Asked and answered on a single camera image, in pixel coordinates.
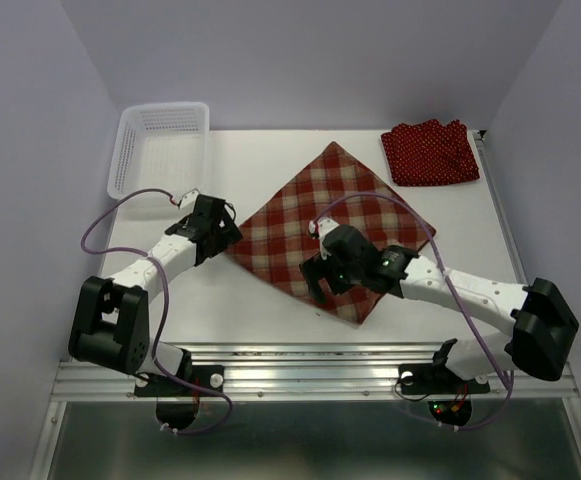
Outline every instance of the laundry basket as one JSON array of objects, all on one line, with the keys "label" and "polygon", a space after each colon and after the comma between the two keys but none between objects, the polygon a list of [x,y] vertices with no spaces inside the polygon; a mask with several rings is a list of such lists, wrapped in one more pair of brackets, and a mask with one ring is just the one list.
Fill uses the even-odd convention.
[{"label": "laundry basket", "polygon": [[[121,114],[108,177],[115,199],[158,187],[181,197],[201,188],[209,130],[208,106],[199,102],[152,103]],[[167,198],[144,194],[129,208],[167,208]]]}]

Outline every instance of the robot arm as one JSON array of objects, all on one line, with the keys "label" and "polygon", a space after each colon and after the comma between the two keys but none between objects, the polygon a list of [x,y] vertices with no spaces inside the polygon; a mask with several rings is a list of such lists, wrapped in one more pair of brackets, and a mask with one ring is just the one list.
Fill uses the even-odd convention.
[{"label": "robot arm", "polygon": [[[441,272],[415,251],[397,245],[380,251],[354,227],[330,218],[320,220],[317,231],[320,253],[301,266],[316,301],[325,301],[319,285],[325,279],[335,295],[362,285],[458,310],[444,278],[449,276],[470,315],[499,330],[485,341],[502,369],[519,368],[549,381],[561,377],[579,324],[553,283],[537,278],[526,286],[455,270]],[[493,367],[476,340],[452,339],[432,364],[412,370],[410,383],[418,383],[417,392],[436,393],[456,391],[456,384],[490,373]]]},{"label": "robot arm", "polygon": [[[169,227],[149,252],[170,280],[242,238],[225,200],[206,195],[194,195],[193,200],[194,208],[192,204],[180,207],[184,218]],[[148,306],[161,289],[155,265],[145,258],[110,278],[87,279],[70,334],[70,355],[127,375],[163,375],[150,355],[154,340],[148,315]],[[116,323],[104,319],[104,314],[115,311]],[[191,379],[188,351],[160,342],[157,356],[167,371],[176,372],[182,380]]]}]

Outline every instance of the plaid cloth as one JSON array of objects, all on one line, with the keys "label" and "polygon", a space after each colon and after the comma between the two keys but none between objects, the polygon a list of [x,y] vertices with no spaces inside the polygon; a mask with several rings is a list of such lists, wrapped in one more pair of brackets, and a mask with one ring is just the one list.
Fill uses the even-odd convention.
[{"label": "plaid cloth", "polygon": [[[360,191],[400,198],[370,169],[333,142],[239,227],[243,240],[230,247],[227,254],[261,280],[314,304],[299,270],[304,260],[319,251],[319,241],[308,236],[308,222],[334,200]],[[398,243],[419,250],[427,243],[414,217],[386,200],[353,198],[332,209],[328,216],[358,228],[379,249]],[[338,296],[325,287],[327,302],[318,307],[359,324],[381,298],[360,286]]]},{"label": "plaid cloth", "polygon": [[402,123],[381,135],[392,180],[401,186],[451,185],[477,180],[479,168],[459,120]]}]

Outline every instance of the black dotted red fabric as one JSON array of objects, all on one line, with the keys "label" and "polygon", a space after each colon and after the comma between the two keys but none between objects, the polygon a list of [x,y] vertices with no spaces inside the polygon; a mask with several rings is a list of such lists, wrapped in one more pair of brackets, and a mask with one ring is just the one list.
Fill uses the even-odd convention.
[{"label": "black dotted red fabric", "polygon": [[459,120],[402,123],[381,135],[392,180],[401,186],[451,185],[477,180],[479,167]]}]

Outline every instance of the brown checkered cloth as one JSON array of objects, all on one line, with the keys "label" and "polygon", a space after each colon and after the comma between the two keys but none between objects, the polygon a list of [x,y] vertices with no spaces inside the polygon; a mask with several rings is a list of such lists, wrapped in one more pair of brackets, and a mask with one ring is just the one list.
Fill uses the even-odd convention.
[{"label": "brown checkered cloth", "polygon": [[[261,280],[312,303],[299,265],[319,251],[308,236],[308,223],[330,203],[352,192],[373,191],[399,197],[370,169],[332,142],[310,165],[290,180],[239,228],[243,240],[227,254]],[[401,244],[419,250],[427,243],[424,231],[404,208],[386,200],[360,197],[333,208],[328,216],[363,232],[379,249]],[[382,295],[356,286],[318,305],[344,320],[363,323]]]}]

